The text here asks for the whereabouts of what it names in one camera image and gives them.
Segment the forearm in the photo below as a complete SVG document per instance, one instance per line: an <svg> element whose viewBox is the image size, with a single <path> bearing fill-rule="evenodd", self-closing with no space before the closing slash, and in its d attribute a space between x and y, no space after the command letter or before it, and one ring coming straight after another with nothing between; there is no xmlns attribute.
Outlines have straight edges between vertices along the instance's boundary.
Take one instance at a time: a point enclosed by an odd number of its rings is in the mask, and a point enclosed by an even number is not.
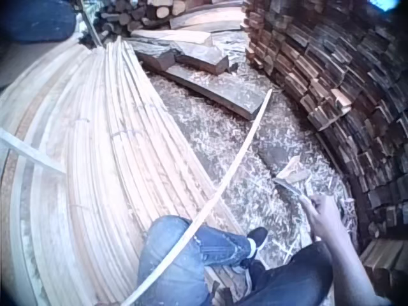
<svg viewBox="0 0 408 306"><path fill-rule="evenodd" d="M336 239L326 241L333 258L335 302L337 306L382 305L370 279L344 230Z"/></svg>

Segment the blue jeans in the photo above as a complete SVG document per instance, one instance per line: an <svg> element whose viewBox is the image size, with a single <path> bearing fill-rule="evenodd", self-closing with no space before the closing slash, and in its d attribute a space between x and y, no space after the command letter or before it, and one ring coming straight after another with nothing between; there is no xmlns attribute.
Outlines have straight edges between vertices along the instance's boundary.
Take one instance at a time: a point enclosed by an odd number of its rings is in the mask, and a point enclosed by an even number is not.
<svg viewBox="0 0 408 306"><path fill-rule="evenodd" d="M163 260L190 224L167 215L156 220L140 258L138 283ZM250 253L244 236L202 226L176 260L137 301L137 305L208 306L205 266L238 265ZM314 243L284 266L255 274L255 288L235 305L319 305L332 284L332 264L324 243Z"/></svg>

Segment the bundle of wooden strips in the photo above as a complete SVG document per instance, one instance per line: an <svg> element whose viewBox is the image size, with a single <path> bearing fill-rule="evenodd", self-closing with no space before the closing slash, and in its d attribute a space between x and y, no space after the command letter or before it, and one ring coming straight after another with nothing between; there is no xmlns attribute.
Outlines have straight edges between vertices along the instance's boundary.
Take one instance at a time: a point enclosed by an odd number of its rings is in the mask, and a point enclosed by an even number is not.
<svg viewBox="0 0 408 306"><path fill-rule="evenodd" d="M92 52L64 42L3 92L0 107L2 128L66 169L0 150L2 284L21 305L123 301L152 221L193 219L215 192L120 40ZM242 233L223 202L207 224ZM207 268L206 278L235 298L245 292L229 268Z"/></svg>

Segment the blue fabric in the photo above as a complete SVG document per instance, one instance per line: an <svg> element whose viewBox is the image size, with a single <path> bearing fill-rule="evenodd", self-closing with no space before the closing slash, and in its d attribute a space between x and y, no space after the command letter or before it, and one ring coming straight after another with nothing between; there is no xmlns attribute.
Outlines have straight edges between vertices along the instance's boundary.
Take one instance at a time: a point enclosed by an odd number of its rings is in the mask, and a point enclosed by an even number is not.
<svg viewBox="0 0 408 306"><path fill-rule="evenodd" d="M165 216L149 229L138 271L138 283L163 260L190 224ZM136 302L149 306L209 306L205 266L237 265L251 251L244 236L202 226L182 253ZM332 284L332 264L324 243L312 244L295 254L289 264L256 275L254 291L236 303L240 306L319 305Z"/></svg>
<svg viewBox="0 0 408 306"><path fill-rule="evenodd" d="M76 25L72 5L65 0L3 0L0 30L21 43L62 41Z"/></svg>

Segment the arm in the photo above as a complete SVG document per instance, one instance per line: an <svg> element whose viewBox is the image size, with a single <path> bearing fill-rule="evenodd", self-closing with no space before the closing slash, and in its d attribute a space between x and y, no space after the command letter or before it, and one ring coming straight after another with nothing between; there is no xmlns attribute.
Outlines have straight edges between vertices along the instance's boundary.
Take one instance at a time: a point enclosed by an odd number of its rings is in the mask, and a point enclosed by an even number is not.
<svg viewBox="0 0 408 306"><path fill-rule="evenodd" d="M316 208L301 197L302 207L314 233L326 242L333 259L335 303L348 305L389 305L378 297L340 220L332 196L312 197Z"/></svg>

